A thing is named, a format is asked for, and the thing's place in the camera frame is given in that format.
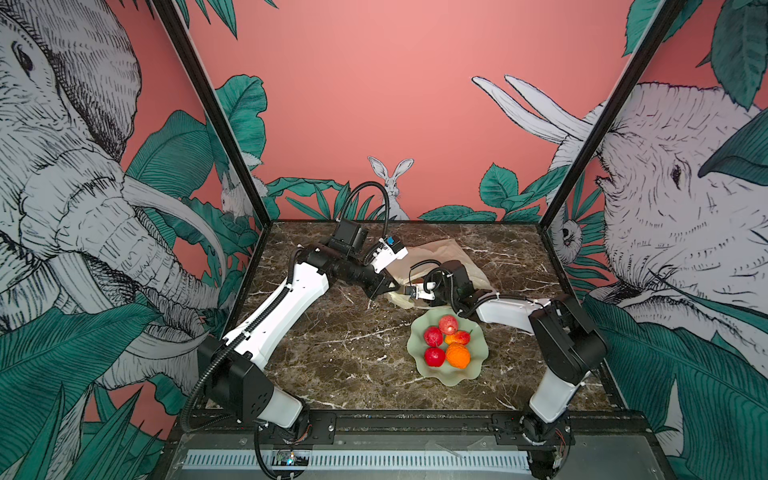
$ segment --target orange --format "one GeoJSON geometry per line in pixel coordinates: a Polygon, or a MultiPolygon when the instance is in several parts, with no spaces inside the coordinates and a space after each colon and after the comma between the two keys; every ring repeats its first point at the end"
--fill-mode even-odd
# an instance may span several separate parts
{"type": "Polygon", "coordinates": [[[467,347],[461,343],[452,343],[445,351],[445,359],[457,369],[465,369],[472,357],[469,355],[467,347]]]}

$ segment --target red apple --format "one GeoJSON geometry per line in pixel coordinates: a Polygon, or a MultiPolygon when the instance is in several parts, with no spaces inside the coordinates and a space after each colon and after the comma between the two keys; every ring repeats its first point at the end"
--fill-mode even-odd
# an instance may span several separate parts
{"type": "Polygon", "coordinates": [[[436,326],[430,326],[424,332],[424,341],[429,346],[440,346],[442,344],[442,332],[436,326]]]}
{"type": "Polygon", "coordinates": [[[441,366],[445,361],[445,352],[436,346],[430,347],[424,352],[424,360],[429,366],[441,366]]]}
{"type": "Polygon", "coordinates": [[[453,335],[458,330],[458,321],[456,318],[445,315],[440,319],[440,331],[445,335],[453,335]]]}

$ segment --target rabbit illustration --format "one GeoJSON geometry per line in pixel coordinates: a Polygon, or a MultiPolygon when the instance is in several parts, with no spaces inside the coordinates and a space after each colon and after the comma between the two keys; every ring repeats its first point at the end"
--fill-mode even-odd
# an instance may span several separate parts
{"type": "Polygon", "coordinates": [[[408,220],[408,215],[400,208],[400,204],[397,201],[397,197],[400,196],[400,189],[397,187],[397,177],[408,171],[410,167],[413,167],[413,159],[406,158],[400,162],[391,177],[380,160],[374,157],[368,157],[368,160],[371,162],[374,173],[384,179],[384,188],[387,191],[387,197],[389,197],[389,219],[408,220]]]}

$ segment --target elephant ear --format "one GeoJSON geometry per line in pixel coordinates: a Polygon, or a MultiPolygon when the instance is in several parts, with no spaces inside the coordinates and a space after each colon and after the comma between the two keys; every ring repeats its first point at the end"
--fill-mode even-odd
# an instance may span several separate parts
{"type": "Polygon", "coordinates": [[[0,11],[40,45],[94,140],[119,159],[134,129],[141,73],[128,36],[107,2],[0,0],[0,11]]]}

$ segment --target rabbit ear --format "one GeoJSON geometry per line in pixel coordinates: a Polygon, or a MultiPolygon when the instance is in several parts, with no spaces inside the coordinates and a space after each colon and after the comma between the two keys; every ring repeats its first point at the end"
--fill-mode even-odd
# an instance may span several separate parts
{"type": "Polygon", "coordinates": [[[413,159],[412,158],[406,158],[402,162],[400,162],[397,165],[397,168],[395,169],[395,173],[392,175],[392,178],[397,178],[400,175],[404,174],[410,167],[413,167],[413,159]]]}
{"type": "Polygon", "coordinates": [[[371,162],[371,167],[373,167],[373,172],[376,175],[383,178],[384,180],[389,180],[389,172],[386,170],[386,167],[380,160],[374,157],[368,157],[368,160],[371,162]]]}

